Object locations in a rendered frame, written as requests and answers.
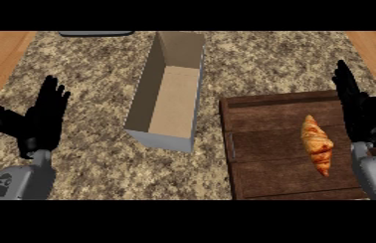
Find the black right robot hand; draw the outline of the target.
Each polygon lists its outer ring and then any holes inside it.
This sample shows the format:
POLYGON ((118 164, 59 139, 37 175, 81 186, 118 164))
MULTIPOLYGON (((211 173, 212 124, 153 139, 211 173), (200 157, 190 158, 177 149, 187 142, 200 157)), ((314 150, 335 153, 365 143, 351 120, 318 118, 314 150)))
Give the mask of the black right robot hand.
POLYGON ((332 81, 342 105, 348 137, 352 142, 376 144, 376 97, 360 91, 352 72, 342 60, 337 61, 332 81))

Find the open cardboard box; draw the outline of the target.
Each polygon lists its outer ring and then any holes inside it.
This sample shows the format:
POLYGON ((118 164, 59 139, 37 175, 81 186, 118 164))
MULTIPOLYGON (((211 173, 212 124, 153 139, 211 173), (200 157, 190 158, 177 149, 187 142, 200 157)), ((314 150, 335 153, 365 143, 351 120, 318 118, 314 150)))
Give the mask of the open cardboard box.
POLYGON ((125 131, 146 146, 191 152, 203 34, 159 31, 132 97, 125 131))

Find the golden brown croissant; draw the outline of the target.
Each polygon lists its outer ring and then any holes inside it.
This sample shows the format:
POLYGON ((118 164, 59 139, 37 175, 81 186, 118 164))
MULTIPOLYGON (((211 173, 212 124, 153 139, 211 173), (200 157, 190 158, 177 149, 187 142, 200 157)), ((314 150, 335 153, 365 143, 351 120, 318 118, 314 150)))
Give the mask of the golden brown croissant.
POLYGON ((301 126, 301 140, 305 152, 318 173, 327 177, 332 164, 333 141, 312 115, 306 115, 301 126))

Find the dark brown wooden tray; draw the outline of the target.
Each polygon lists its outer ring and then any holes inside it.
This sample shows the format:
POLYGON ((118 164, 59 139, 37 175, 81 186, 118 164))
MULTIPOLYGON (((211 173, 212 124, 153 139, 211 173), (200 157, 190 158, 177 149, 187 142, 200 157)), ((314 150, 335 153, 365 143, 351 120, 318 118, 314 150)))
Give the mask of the dark brown wooden tray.
POLYGON ((222 98, 219 117, 236 199, 365 197, 352 174, 351 142, 333 91, 222 98), (327 176, 315 170, 301 141, 306 116, 314 116, 335 143, 327 176))

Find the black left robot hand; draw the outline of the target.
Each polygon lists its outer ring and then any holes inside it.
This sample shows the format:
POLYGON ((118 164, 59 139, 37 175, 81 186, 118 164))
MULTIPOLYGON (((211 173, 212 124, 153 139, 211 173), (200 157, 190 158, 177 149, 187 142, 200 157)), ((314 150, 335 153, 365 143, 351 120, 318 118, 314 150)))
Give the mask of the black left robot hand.
POLYGON ((40 149, 51 151, 59 145, 69 96, 57 79, 47 76, 35 104, 23 115, 0 106, 0 133, 16 138, 25 159, 32 159, 40 149))

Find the dark grey flat appliance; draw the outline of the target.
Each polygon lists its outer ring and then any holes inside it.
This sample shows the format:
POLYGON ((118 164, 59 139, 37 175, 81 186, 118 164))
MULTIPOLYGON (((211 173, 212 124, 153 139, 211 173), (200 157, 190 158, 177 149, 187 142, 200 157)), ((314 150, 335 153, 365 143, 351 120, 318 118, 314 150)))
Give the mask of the dark grey flat appliance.
POLYGON ((118 37, 128 36, 135 31, 57 31, 63 37, 118 37))

